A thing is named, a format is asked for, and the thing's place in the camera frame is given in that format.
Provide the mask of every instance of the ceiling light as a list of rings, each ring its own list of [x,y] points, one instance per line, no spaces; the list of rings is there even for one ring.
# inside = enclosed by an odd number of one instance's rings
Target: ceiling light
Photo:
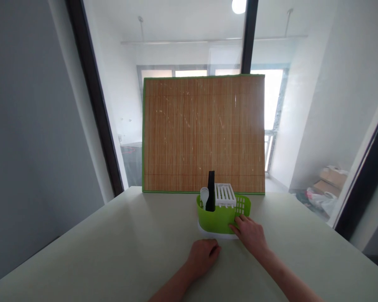
[[[245,13],[247,0],[232,0],[232,10],[236,14]]]

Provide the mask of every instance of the white wall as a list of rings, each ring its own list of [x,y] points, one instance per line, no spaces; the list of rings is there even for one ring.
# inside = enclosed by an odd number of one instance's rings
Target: white wall
[[[291,63],[270,168],[270,175],[287,188],[293,178],[336,6],[337,1],[328,2],[308,37],[299,42]]]
[[[104,205],[47,1],[0,1],[0,100],[62,233]]]
[[[350,243],[367,255],[378,256],[378,187],[358,223]]]
[[[377,106],[378,0],[340,1],[291,187],[328,164],[350,170]]]
[[[378,0],[339,1],[332,12],[327,44],[305,51],[303,73],[297,55],[290,70],[271,174],[293,189],[328,164],[349,170],[378,106]]]
[[[134,49],[121,37],[95,1],[84,2],[109,119],[122,143],[142,141],[142,100]]]
[[[2,111],[4,101],[0,98],[0,279],[60,235]]]

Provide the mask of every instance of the green utensil holder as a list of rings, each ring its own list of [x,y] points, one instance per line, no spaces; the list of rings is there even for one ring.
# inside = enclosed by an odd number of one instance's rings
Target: green utensil holder
[[[241,214],[248,217],[251,211],[251,201],[248,197],[237,194],[235,194],[235,197],[236,207],[220,207],[216,205],[214,212],[208,212],[203,209],[205,205],[203,205],[203,202],[200,200],[200,195],[198,195],[196,203],[200,227],[209,233],[234,234],[228,225],[236,225],[234,222],[235,217]]]

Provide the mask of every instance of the floor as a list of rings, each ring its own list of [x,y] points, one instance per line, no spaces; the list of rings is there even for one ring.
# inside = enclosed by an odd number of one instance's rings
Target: floor
[[[142,143],[130,143],[121,146],[129,187],[142,185]],[[266,192],[283,193],[285,190],[275,180],[266,178]]]

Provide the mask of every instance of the white table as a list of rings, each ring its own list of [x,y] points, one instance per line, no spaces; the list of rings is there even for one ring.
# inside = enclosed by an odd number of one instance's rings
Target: white table
[[[0,280],[0,301],[146,301],[200,239],[193,194],[131,187]],[[250,196],[272,250],[326,301],[378,301],[378,267],[287,193]],[[286,301],[238,240],[186,301]]]

